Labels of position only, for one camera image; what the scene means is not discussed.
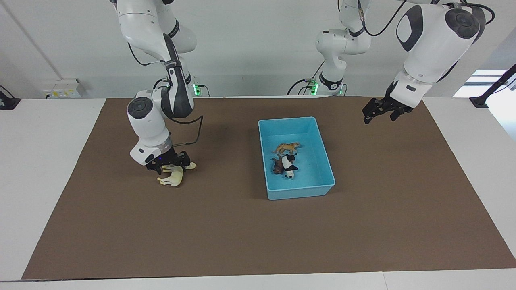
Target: black cable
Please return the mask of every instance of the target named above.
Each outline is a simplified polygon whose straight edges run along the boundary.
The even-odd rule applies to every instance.
[[[307,89],[309,89],[310,86],[306,86],[306,87],[302,87],[299,92],[297,93],[297,95],[301,95],[301,91],[304,89],[304,92],[303,92],[303,95],[307,92]]]
[[[315,76],[317,75],[317,73],[319,72],[319,70],[321,70],[321,68],[323,67],[325,61],[323,60],[321,65],[319,66],[319,68],[315,71],[314,75],[312,76],[312,78],[315,78]],[[307,89],[304,90],[303,92],[303,95],[307,93]]]
[[[154,84],[154,87],[152,87],[153,90],[155,90],[157,88],[157,86],[159,85],[159,83],[161,82],[164,82],[164,80],[162,78],[160,78],[155,84]]]
[[[494,92],[493,94],[499,93],[499,92],[501,92],[501,91],[503,91],[503,90],[507,89],[508,87],[510,87],[510,86],[514,83],[514,81],[515,81],[515,80],[516,80],[516,78],[515,78],[515,79],[513,79],[513,80],[512,80],[512,81],[511,81],[507,86],[505,86],[505,88],[503,88],[503,89],[501,89],[501,90],[498,90],[498,91]]]
[[[387,25],[379,33],[376,33],[376,34],[370,33],[369,30],[367,30],[367,27],[365,27],[365,19],[362,19],[362,17],[361,17],[362,27],[364,27],[365,32],[367,34],[369,34],[370,36],[372,36],[372,37],[375,37],[375,36],[378,36],[378,35],[382,34],[385,30],[387,30],[387,28],[390,26],[390,24],[392,23],[392,21],[394,20],[396,15],[398,15],[399,11],[405,5],[406,2],[407,2],[407,0],[403,0],[401,5],[398,7],[398,10],[396,10],[394,15],[392,15],[391,19],[389,20],[389,22],[387,22]],[[362,10],[362,4],[360,3],[360,0],[358,0],[358,8]]]
[[[208,86],[206,86],[206,85],[199,85],[199,88],[206,88],[206,91],[208,91],[208,96],[212,96],[212,95],[209,93]]]
[[[486,5],[482,5],[482,4],[477,4],[477,3],[467,3],[464,4],[464,6],[468,6],[468,7],[479,7],[479,8],[482,8],[484,10],[487,10],[489,13],[491,13],[491,19],[486,22],[486,25],[493,22],[494,18],[496,17],[496,14],[494,13],[494,10],[487,7]]]
[[[172,122],[180,124],[180,125],[189,125],[189,124],[193,124],[193,123],[201,120],[201,122],[199,123],[199,130],[197,131],[197,138],[195,139],[194,142],[185,142],[185,143],[173,144],[172,145],[173,147],[179,147],[179,146],[185,146],[185,145],[193,145],[193,144],[197,143],[197,141],[199,141],[199,137],[201,136],[202,121],[204,120],[204,115],[202,115],[202,116],[198,117],[197,119],[195,119],[193,121],[190,121],[190,122],[181,122],[181,121],[178,121],[178,120],[175,120],[175,119],[171,119],[171,120],[172,120]]]
[[[150,66],[150,65],[153,65],[155,62],[149,62],[149,63],[141,63],[138,58],[136,57],[136,55],[134,54],[134,51],[133,51],[133,48],[131,47],[131,44],[130,43],[127,43],[127,45],[129,45],[129,49],[131,50],[131,54],[133,55],[134,59],[136,60],[137,63],[139,63],[140,65],[146,67],[146,66]]]
[[[459,61],[457,60],[457,61],[453,64],[453,66],[451,66],[451,68],[450,68],[450,69],[449,69],[449,70],[448,70],[448,71],[447,71],[443,76],[441,76],[441,78],[437,81],[437,83],[438,83],[438,82],[440,82],[440,81],[442,81],[445,77],[447,77],[447,76],[450,74],[450,72],[452,72],[452,70],[455,68],[455,66],[457,65],[457,63],[458,63],[458,62],[459,62]]]
[[[344,91],[344,95],[342,96],[346,96],[346,93],[348,92],[348,84],[343,84],[343,86],[346,86],[346,90]]]
[[[288,90],[287,95],[290,95],[290,92],[292,92],[292,90],[294,89],[294,87],[296,87],[298,84],[300,84],[300,83],[302,83],[302,82],[305,82],[305,83],[306,83],[306,82],[307,82],[307,80],[306,80],[306,79],[300,79],[300,80],[298,80],[297,82],[295,82],[295,83],[291,86],[291,88]]]
[[[14,99],[14,96],[12,95],[12,93],[6,89],[4,86],[0,85],[0,88],[4,89],[4,91],[6,91],[7,93],[9,93],[9,95],[11,95],[11,99]]]

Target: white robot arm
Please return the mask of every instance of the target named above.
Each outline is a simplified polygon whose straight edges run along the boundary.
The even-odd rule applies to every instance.
[[[453,3],[410,8],[396,29],[401,46],[409,53],[404,69],[383,99],[373,98],[364,107],[364,122],[369,124],[389,111],[392,121],[411,112],[480,38],[485,26],[486,16],[477,6]]]
[[[370,0],[362,0],[364,15]],[[346,72],[344,55],[363,54],[371,46],[371,36],[364,33],[357,0],[341,0],[339,19],[346,29],[325,30],[317,36],[317,50],[324,57],[321,72],[316,76],[317,94],[336,95]]]
[[[185,118],[193,111],[192,77],[178,53],[195,49],[195,35],[173,15],[173,0],[110,1],[127,42],[156,58],[167,71],[166,87],[137,93],[127,107],[131,126],[140,137],[131,157],[160,174],[162,165],[188,166],[186,152],[175,153],[164,118]]]
[[[337,95],[346,71],[345,55],[369,50],[371,35],[365,19],[371,0],[340,0],[344,30],[326,30],[317,37],[317,50],[325,62],[316,77],[317,94]],[[465,3],[434,5],[436,0],[408,0],[417,4],[398,23],[397,38],[409,52],[404,70],[389,86],[386,98],[371,100],[364,108],[366,124],[377,115],[394,111],[392,120],[410,112],[468,48],[482,35],[486,17],[481,8]]]

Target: blue tray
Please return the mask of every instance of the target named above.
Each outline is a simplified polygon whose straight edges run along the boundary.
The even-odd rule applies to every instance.
[[[270,200],[323,196],[335,185],[335,177],[314,117],[260,120],[258,128]],[[278,158],[273,151],[279,144],[293,142],[302,145],[298,148],[294,162],[299,170],[295,171],[294,179],[288,179],[284,174],[273,173],[272,158]]]

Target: green indicator light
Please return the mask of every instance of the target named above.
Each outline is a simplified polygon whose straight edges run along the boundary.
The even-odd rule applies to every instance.
[[[319,84],[315,83],[314,87],[312,88],[312,91],[310,92],[312,95],[317,95],[317,90],[319,89]]]
[[[199,89],[199,87],[196,84],[193,85],[193,90],[195,92],[195,96],[201,95],[201,90]]]

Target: black mount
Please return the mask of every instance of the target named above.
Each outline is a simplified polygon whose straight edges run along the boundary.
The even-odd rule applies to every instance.
[[[20,99],[17,98],[9,98],[3,92],[0,91],[0,110],[14,110],[16,106],[20,103]]]
[[[514,74],[516,74],[516,65],[506,71],[499,80],[497,80],[483,95],[471,97],[470,101],[477,108],[489,108],[486,105],[487,99],[496,92],[496,90],[504,85]]]
[[[186,151],[182,151],[177,154],[174,148],[171,148],[166,153],[158,156],[150,163],[147,164],[147,170],[155,170],[159,175],[162,174],[162,166],[163,165],[175,165],[181,166],[185,169],[191,163],[190,157],[186,153]]]
[[[399,116],[410,113],[414,108],[404,105],[397,100],[391,98],[391,92],[394,89],[394,82],[387,88],[385,97],[381,100],[372,98],[367,105],[362,109],[364,113],[364,123],[367,125],[371,123],[374,117],[383,115],[392,111],[391,120],[394,122]]]

